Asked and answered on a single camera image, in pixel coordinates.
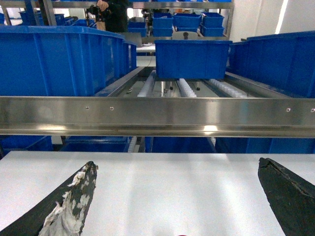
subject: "blue plastic bin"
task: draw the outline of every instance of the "blue plastic bin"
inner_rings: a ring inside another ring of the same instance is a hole
[[[140,33],[141,37],[147,35],[147,24],[144,22],[129,22],[128,32]]]
[[[127,152],[130,137],[69,137],[60,151]]]
[[[55,18],[56,18],[57,26],[65,25],[64,14],[55,14]]]
[[[92,96],[121,73],[123,40],[88,27],[2,26],[0,95]]]
[[[219,153],[314,153],[315,139],[217,138]]]
[[[152,137],[146,139],[146,152],[153,153],[213,153],[207,138]]]
[[[153,15],[153,29],[166,29],[173,27],[173,17],[169,13],[154,13]]]
[[[19,13],[21,15],[21,19],[23,21],[23,25],[29,26],[31,23],[30,23],[30,20],[29,20],[28,13],[26,11],[20,11]],[[40,11],[37,11],[37,15],[38,15],[39,18],[41,18]]]
[[[70,136],[64,143],[128,143],[130,137],[124,136]]]
[[[4,14],[0,13],[0,24],[4,24]]]
[[[130,41],[124,41],[124,75],[137,68],[137,45]]]
[[[157,75],[175,79],[223,79],[230,43],[214,40],[156,40]]]
[[[171,37],[173,34],[173,28],[153,28],[154,37]]]
[[[185,28],[198,28],[201,23],[201,15],[177,13],[174,15],[174,26]]]
[[[31,23],[29,21],[29,17],[28,17],[27,12],[26,11],[21,11],[19,13],[21,15],[21,19],[23,21],[23,25],[24,26],[29,26]],[[38,11],[37,14],[38,14],[39,23],[40,23],[41,26],[43,26],[44,25],[44,21],[43,21],[43,18],[41,16],[41,12]],[[65,24],[64,14],[55,14],[55,18],[56,18],[57,26],[63,26]]]
[[[0,140],[4,154],[7,155],[10,151],[52,151],[53,144],[51,136],[28,136],[16,135],[9,136]]]
[[[198,28],[177,27],[177,31],[197,32]]]
[[[89,26],[89,27],[92,27],[92,25],[94,25],[95,21],[94,20],[89,20],[89,25],[87,24],[87,20],[85,19],[80,19],[80,20],[77,20],[75,22],[73,22],[73,24],[71,26]]]
[[[224,17],[216,12],[202,12],[202,25],[207,28],[222,27]]]
[[[315,31],[248,38],[250,79],[315,98]]]
[[[229,72],[247,77],[249,47],[248,41],[230,45]]]
[[[200,33],[205,37],[222,37],[224,28],[207,28],[203,25],[200,26]]]

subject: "metal shelf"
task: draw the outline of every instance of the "metal shelf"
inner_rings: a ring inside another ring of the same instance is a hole
[[[201,9],[231,9],[231,2],[131,2],[132,8],[201,8]]]
[[[156,40],[168,40],[172,39],[172,37],[143,37],[142,43],[154,43]],[[198,37],[198,40],[228,40],[226,36],[223,37]]]
[[[88,8],[95,5],[95,1],[53,1],[54,8]],[[2,7],[25,7],[24,1],[0,0]],[[202,9],[231,9],[231,2],[130,2],[131,8],[202,8]]]

